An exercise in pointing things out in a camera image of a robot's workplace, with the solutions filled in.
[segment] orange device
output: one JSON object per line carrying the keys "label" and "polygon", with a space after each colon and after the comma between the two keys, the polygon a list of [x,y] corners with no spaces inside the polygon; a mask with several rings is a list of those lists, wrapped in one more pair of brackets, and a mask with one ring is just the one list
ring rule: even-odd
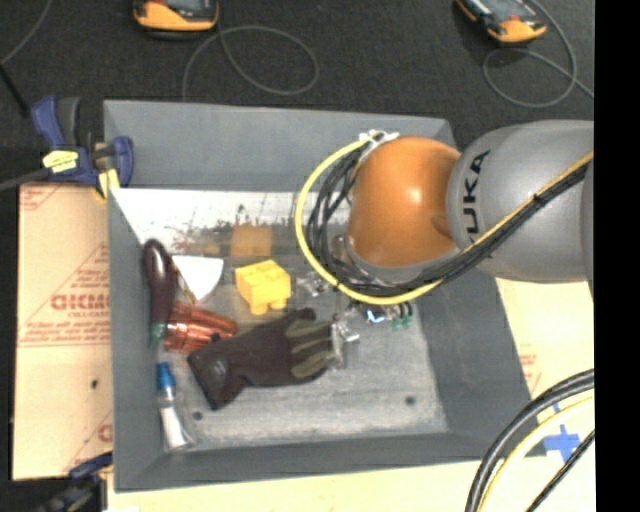
{"label": "orange device", "polygon": [[456,0],[462,12],[501,44],[531,41],[547,30],[522,0]]}
{"label": "orange device", "polygon": [[220,9],[216,0],[134,0],[133,17],[150,35],[190,37],[212,29]]}

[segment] cardboard sheet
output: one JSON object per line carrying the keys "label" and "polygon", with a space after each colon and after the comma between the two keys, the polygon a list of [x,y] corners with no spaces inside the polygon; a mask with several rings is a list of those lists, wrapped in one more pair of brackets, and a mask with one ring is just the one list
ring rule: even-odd
{"label": "cardboard sheet", "polygon": [[111,448],[106,203],[95,190],[20,190],[13,478],[65,475]]}

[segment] gray bin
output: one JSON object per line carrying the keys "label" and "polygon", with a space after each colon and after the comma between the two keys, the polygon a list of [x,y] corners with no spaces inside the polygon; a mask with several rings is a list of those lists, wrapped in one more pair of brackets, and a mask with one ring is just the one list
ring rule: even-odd
{"label": "gray bin", "polygon": [[[130,187],[138,188],[296,191],[320,161],[370,129],[454,145],[446,121],[413,116],[106,101],[104,120],[106,140],[132,138]],[[147,348],[141,246],[116,201],[109,202],[109,243],[118,491],[468,461],[484,454],[530,398],[495,280],[473,270],[416,303],[426,382],[434,383],[430,396],[438,401],[431,424],[384,432],[372,425],[357,435],[283,434],[166,453],[155,358]],[[401,375],[405,363],[390,361],[390,371]],[[255,402],[245,407],[250,418]]]}

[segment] kuka logo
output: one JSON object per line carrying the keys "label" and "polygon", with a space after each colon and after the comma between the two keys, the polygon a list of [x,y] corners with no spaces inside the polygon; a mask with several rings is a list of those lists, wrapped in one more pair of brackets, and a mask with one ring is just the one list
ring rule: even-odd
{"label": "kuka logo", "polygon": [[58,311],[75,309],[108,309],[108,294],[59,294],[51,297],[51,307]]}
{"label": "kuka logo", "polygon": [[464,180],[464,191],[465,194],[462,197],[462,202],[465,205],[462,209],[462,213],[469,218],[470,225],[467,226],[467,233],[469,234],[469,240],[471,243],[474,242],[473,235],[477,235],[480,231],[480,227],[478,226],[478,214],[476,212],[476,187],[478,186],[478,179],[480,178],[480,170],[482,168],[482,161],[485,157],[491,152],[490,149],[485,151],[484,153],[476,156],[469,166],[469,170],[471,171],[470,175]]}

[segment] black cable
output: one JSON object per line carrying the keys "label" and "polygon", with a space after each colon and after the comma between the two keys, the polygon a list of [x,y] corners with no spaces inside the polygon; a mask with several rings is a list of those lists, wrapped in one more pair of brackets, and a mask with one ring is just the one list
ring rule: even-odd
{"label": "black cable", "polygon": [[17,178],[10,178],[0,183],[0,192],[10,188],[15,188],[31,181],[46,178],[49,175],[49,169],[38,169],[37,171],[28,172]]}
{"label": "black cable", "polygon": [[595,371],[593,369],[581,372],[552,386],[535,400],[531,401],[500,433],[484,455],[471,485],[465,512],[476,512],[482,503],[482,497],[489,483],[491,474],[498,461],[505,456],[508,444],[526,424],[542,411],[553,404],[567,398],[593,389],[595,386]]}
{"label": "black cable", "polygon": [[2,63],[0,63],[0,78],[2,78],[2,81],[7,86],[7,89],[9,89],[11,96],[13,96],[13,99],[17,103],[18,109],[20,110],[20,115],[25,118],[29,117],[29,105],[27,105],[27,102],[22,97],[22,94],[18,90],[16,84],[13,83],[13,80],[9,76],[9,73],[7,73],[7,71],[4,69]]}
{"label": "black cable", "polygon": [[[189,61],[187,62],[187,65],[185,67],[184,73],[182,75],[182,99],[183,99],[183,101],[187,97],[187,88],[188,88],[188,82],[189,82],[189,72],[191,70],[191,66],[195,62],[195,60],[198,57],[198,55],[200,55],[200,53],[207,46],[209,46],[209,44],[211,44],[216,39],[220,40],[220,45],[222,47],[222,51],[224,52],[225,56],[227,57],[227,59],[231,63],[231,66],[236,70],[236,72],[242,78],[244,78],[247,82],[249,82],[254,87],[257,87],[261,91],[265,91],[265,92],[268,92],[268,93],[271,93],[271,94],[278,94],[280,96],[295,96],[297,94],[302,94],[303,92],[308,91],[309,89],[311,89],[318,82],[318,80],[320,78],[320,65],[318,63],[318,59],[316,58],[316,56],[315,56],[314,52],[311,50],[311,48],[309,48],[306,44],[304,44],[300,39],[298,39],[297,37],[292,36],[291,34],[289,34],[287,32],[284,32],[282,30],[278,30],[278,29],[271,28],[271,27],[265,27],[263,25],[242,25],[242,26],[239,26],[239,27],[222,28],[222,24],[221,24],[221,21],[220,21],[221,17],[222,16],[219,17],[218,22],[217,22],[217,27],[216,27],[217,28],[217,32],[215,34],[213,34],[212,36],[210,36],[209,38],[207,38],[203,43],[201,43],[200,46],[198,46],[198,48],[196,48],[196,50],[193,52],[193,54],[189,58]],[[257,80],[252,78],[246,71],[244,71],[244,69],[240,66],[240,64],[238,64],[238,62],[233,57],[233,54],[231,53],[231,51],[229,50],[229,47],[227,45],[226,37],[228,35],[242,33],[242,32],[264,32],[264,33],[268,33],[268,34],[274,34],[274,35],[276,35],[278,37],[282,37],[284,39],[288,39],[289,41],[293,42],[294,44],[296,44],[297,46],[302,48],[302,50],[309,56],[309,59],[311,60],[311,63],[313,64],[313,77],[311,78],[311,80],[309,82],[307,82],[306,85],[303,85],[302,87],[299,87],[299,88],[296,88],[296,89],[278,89],[278,88],[270,87],[270,86],[267,86],[267,85],[265,85],[263,83],[258,82]]]}
{"label": "black cable", "polygon": [[529,505],[526,512],[533,512],[536,510],[544,500],[547,499],[549,494],[557,487],[557,485],[562,481],[562,479],[567,476],[569,471],[575,466],[576,462],[582,457],[582,455],[587,451],[589,446],[593,443],[596,438],[595,429],[592,430],[589,435],[582,440],[580,445],[573,451],[571,456],[567,459],[564,465],[558,470],[558,472],[553,476],[553,478],[549,481],[547,485],[545,485],[544,489],[540,491],[540,494],[536,497],[536,499]]}

